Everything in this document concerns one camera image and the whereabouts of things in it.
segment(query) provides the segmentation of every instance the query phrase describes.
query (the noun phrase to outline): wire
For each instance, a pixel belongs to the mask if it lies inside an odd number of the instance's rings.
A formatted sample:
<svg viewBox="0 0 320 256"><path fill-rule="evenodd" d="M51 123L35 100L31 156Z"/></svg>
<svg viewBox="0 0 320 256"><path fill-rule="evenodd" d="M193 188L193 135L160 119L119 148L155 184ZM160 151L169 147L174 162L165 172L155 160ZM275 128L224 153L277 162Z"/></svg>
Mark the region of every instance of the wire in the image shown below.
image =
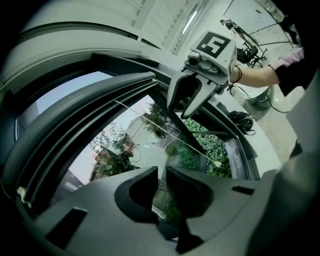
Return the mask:
<svg viewBox="0 0 320 256"><path fill-rule="evenodd" d="M242 96L245 96L245 97L248 97L249 99L255 101L256 103L266 103L268 102L270 107L273 108L275 111L279 112L279 113L282 113L282 114L287 114L289 113L289 111L280 111L279 109L277 109L276 107L274 107L270 101L270 99L266 99L266 100L263 100L263 101L259 101L259 100L256 100L255 98L252 98L243 88L241 88L240 86L238 85L235 85L235 84L229 84L229 86L232 88L232 87L235 87L235 89L238 91L238 93L240 93Z"/></svg>

